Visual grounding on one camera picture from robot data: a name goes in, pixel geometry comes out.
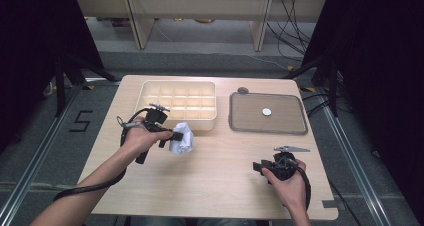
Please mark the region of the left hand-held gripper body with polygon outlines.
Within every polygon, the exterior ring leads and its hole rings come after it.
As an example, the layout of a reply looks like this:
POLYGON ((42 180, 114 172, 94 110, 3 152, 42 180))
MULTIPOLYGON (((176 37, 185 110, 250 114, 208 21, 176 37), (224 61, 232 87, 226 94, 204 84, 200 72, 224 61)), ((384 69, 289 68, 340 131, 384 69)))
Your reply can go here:
POLYGON ((135 113, 135 116, 140 115, 142 112, 146 113, 146 115, 144 116, 144 121, 142 122, 142 125, 149 132, 166 131, 166 128, 164 128, 162 124, 168 118, 168 116, 166 115, 166 112, 169 112, 169 109, 158 104, 150 103, 148 107, 138 110, 135 113))

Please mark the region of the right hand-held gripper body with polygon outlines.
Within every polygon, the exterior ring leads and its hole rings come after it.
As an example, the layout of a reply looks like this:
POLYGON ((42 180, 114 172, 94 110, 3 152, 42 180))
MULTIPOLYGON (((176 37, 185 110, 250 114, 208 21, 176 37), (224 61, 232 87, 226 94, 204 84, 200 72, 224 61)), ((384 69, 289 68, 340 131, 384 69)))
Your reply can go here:
POLYGON ((274 160, 262 160, 261 166, 270 170, 275 177, 281 181, 291 178, 296 172, 301 174, 302 179, 308 182, 309 179, 303 169, 298 166, 294 152, 309 152, 309 149, 294 146, 279 146, 275 148, 274 160))

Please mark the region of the white cloth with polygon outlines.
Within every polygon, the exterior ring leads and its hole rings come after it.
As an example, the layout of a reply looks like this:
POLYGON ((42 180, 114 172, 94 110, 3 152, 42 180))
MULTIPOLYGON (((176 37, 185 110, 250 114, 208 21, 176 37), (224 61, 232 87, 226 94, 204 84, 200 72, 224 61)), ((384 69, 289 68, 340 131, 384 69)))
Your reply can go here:
POLYGON ((181 141, 171 140, 169 151, 177 155, 191 152, 194 145, 194 134, 191 131, 188 123, 187 122, 178 123, 173 129, 173 133, 174 132, 183 133, 184 136, 181 141))

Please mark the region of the cream divided storage box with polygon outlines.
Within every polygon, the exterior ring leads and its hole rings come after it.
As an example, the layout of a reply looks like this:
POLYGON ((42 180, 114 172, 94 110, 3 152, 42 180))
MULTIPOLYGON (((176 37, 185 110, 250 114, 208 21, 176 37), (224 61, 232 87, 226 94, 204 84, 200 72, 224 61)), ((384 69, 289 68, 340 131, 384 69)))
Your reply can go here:
POLYGON ((149 80, 143 83, 135 110, 165 108, 164 127, 187 122, 192 131, 209 131, 217 117, 216 87, 211 81, 149 80))

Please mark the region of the person's left hand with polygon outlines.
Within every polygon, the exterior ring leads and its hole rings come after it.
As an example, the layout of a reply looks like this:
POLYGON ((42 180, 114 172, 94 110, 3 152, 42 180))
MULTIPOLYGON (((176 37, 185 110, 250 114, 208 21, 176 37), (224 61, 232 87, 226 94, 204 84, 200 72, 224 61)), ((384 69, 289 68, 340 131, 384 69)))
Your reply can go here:
POLYGON ((120 153, 126 158, 135 159, 141 153, 147 152, 157 141, 169 139, 170 131, 150 132, 143 124, 128 130, 120 153))

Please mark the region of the person's right hand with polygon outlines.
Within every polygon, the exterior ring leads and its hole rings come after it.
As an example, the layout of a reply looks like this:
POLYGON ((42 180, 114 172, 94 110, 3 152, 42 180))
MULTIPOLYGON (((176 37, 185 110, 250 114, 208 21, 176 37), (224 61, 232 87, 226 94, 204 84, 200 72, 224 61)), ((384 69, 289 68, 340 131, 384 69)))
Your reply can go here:
POLYGON ((281 203, 288 209, 291 215, 305 214, 306 189, 304 180, 299 172, 291 178, 281 181, 270 170, 263 168, 262 173, 276 190, 281 203))

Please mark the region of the grey transparent box lid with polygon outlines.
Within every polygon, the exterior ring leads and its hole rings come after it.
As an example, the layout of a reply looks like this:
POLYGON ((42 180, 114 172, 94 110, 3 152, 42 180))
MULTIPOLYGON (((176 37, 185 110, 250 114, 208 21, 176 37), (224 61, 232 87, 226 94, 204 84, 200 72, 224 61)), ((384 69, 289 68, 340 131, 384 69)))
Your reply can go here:
POLYGON ((234 92, 229 100, 229 126, 234 131, 305 135, 301 100, 294 95, 234 92))

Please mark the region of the black tape floor mark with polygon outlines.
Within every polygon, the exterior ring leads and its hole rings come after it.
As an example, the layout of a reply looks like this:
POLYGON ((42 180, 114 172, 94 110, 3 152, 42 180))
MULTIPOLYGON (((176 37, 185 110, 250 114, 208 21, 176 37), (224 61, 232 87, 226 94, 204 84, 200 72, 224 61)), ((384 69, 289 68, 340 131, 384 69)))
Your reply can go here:
POLYGON ((74 123, 77 125, 76 128, 71 128, 70 132, 72 133, 81 133, 85 132, 90 125, 91 121, 86 120, 85 116, 92 114, 92 110, 80 110, 74 120, 74 123))

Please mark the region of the black tripod stand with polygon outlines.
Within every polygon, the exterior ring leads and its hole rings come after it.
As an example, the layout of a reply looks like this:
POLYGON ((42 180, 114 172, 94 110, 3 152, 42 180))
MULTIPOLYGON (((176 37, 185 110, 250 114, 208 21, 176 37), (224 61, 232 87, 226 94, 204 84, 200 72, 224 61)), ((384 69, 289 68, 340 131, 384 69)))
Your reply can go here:
POLYGON ((329 86, 329 107, 334 117, 338 116, 336 107, 336 94, 337 94, 337 65, 329 56, 319 56, 313 59, 299 69, 289 72, 284 79, 294 79, 295 77, 315 68, 311 82, 314 86, 323 86, 325 82, 329 86))
POLYGON ((81 70, 88 69, 110 82, 119 81, 118 77, 108 73, 102 66, 91 64, 83 58, 69 53, 64 53, 59 56, 55 61, 54 68, 57 95, 56 116, 59 116, 66 107, 65 78, 69 79, 72 86, 82 86, 86 83, 86 79, 81 70))

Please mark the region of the light wooden shelf unit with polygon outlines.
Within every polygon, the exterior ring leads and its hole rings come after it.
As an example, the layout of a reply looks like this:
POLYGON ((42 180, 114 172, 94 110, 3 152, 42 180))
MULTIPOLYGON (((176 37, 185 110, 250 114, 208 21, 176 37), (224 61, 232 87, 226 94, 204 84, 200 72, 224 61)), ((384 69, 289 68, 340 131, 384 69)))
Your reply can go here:
POLYGON ((316 22, 325 0, 77 0, 87 17, 127 18, 135 44, 146 47, 156 18, 248 21, 256 51, 269 21, 316 22))

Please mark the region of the black curtain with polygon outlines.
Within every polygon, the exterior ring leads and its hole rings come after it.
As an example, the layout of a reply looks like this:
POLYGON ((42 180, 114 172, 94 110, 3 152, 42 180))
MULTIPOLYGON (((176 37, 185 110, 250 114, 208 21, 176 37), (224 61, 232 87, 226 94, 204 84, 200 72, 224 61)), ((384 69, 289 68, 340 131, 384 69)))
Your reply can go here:
POLYGON ((424 226, 424 0, 326 0, 305 58, 332 58, 368 137, 424 226))
POLYGON ((77 0, 0 0, 0 154, 70 55, 103 66, 77 0))

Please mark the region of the metal floor rail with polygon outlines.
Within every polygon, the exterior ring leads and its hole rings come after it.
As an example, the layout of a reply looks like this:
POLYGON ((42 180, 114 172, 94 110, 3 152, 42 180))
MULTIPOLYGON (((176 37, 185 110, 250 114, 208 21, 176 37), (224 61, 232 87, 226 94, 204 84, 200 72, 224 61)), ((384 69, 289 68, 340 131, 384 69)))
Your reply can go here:
POLYGON ((333 112, 325 107, 323 109, 329 125, 338 141, 338 144, 347 160, 347 164, 355 178, 359 190, 364 201, 371 213, 372 218, 377 226, 391 226, 391 222, 387 217, 383 204, 372 186, 364 168, 362 167, 353 147, 342 128, 342 125, 333 112))
POLYGON ((59 113, 55 113, 52 121, 47 125, 47 130, 43 134, 42 140, 35 147, 34 154, 28 159, 19 179, 10 184, 0 182, 0 193, 9 192, 7 199, 0 206, 0 226, 9 226, 13 221, 53 142, 57 138, 71 105, 81 90, 81 86, 73 86, 69 90, 69 93, 65 96, 64 108, 59 113))

